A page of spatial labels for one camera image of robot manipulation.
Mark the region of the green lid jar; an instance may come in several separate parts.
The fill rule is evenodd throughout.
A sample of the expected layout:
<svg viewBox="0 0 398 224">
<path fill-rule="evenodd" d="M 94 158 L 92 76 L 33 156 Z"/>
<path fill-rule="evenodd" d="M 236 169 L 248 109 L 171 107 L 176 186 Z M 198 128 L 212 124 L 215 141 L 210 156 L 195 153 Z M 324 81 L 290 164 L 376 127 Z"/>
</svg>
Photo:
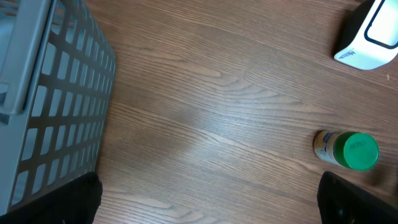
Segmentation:
<svg viewBox="0 0 398 224">
<path fill-rule="evenodd" d="M 369 134 L 354 131 L 320 131 L 313 151 L 323 161 L 352 170 L 372 169 L 379 159 L 379 145 Z"/>
</svg>

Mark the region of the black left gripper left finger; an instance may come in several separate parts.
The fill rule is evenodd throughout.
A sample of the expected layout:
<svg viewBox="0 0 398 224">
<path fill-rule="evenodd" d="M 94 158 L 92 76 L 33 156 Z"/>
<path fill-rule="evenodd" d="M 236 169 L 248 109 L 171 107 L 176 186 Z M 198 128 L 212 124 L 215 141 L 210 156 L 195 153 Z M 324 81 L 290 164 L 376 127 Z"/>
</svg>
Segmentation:
<svg viewBox="0 0 398 224">
<path fill-rule="evenodd" d="M 89 172 L 1 216 L 1 224 L 65 223 L 91 224 L 101 205 L 103 185 L 95 172 Z"/>
</svg>

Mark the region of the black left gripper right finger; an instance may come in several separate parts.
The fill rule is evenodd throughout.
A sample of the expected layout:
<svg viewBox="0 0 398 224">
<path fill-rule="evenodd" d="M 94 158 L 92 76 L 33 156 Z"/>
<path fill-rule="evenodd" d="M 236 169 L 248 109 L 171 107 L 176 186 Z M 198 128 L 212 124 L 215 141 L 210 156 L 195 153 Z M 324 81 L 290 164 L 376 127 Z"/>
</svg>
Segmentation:
<svg viewBox="0 0 398 224">
<path fill-rule="evenodd" d="M 397 224 L 397 209 L 344 178 L 326 171 L 317 192 L 323 224 Z"/>
</svg>

